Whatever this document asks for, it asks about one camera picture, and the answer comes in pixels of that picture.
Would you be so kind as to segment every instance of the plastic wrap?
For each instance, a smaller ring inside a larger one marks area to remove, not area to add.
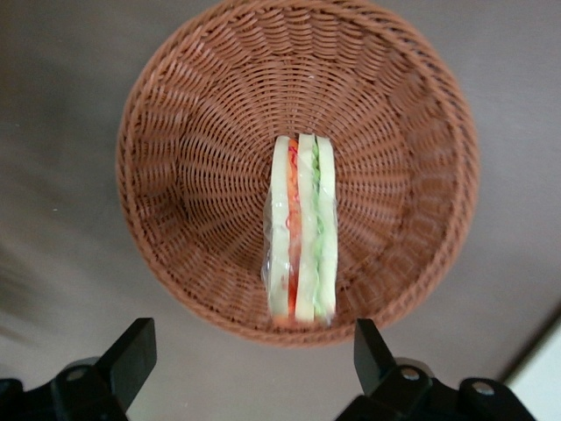
[[[276,140],[263,226],[261,276],[273,321],[329,324],[336,308],[337,201],[328,139]]]

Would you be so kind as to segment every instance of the metal screw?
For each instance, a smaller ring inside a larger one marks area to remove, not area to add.
[[[403,378],[410,380],[412,382],[417,381],[421,378],[421,376],[419,375],[419,373],[417,373],[416,370],[414,370],[413,368],[410,367],[405,367],[401,369],[401,375],[403,376]]]
[[[475,382],[473,384],[473,388],[477,390],[477,392],[480,393],[481,395],[485,395],[485,396],[494,395],[494,389],[485,382]]]
[[[67,381],[73,382],[74,380],[81,379],[88,371],[85,367],[80,367],[75,370],[72,370],[70,373],[67,374]]]

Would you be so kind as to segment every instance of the bread slice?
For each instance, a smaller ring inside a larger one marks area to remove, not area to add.
[[[314,299],[319,286],[316,258],[317,212],[314,205],[313,149],[316,136],[298,138],[298,194],[302,212],[302,253],[298,275],[295,318],[298,322],[314,320]]]
[[[290,231],[288,219],[288,136],[279,136],[271,171],[271,244],[269,254],[268,302],[273,316],[288,316],[288,270]]]
[[[321,172],[319,218],[323,221],[322,257],[319,261],[320,286],[317,294],[318,316],[328,321],[335,315],[337,280],[337,198],[335,158],[329,139],[316,137]]]

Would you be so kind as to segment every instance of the sandwich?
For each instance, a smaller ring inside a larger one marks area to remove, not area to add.
[[[335,315],[337,276],[335,161],[329,139],[280,136],[269,194],[264,277],[273,321],[328,324]]]

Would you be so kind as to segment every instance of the wicker basket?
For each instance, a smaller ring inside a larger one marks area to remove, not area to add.
[[[259,278],[275,138],[332,139],[337,317],[274,328]],[[183,25],[124,110],[117,178],[126,222],[163,285],[195,314],[280,346],[388,325],[454,261],[479,156],[456,82],[427,41],[360,0],[237,0]]]

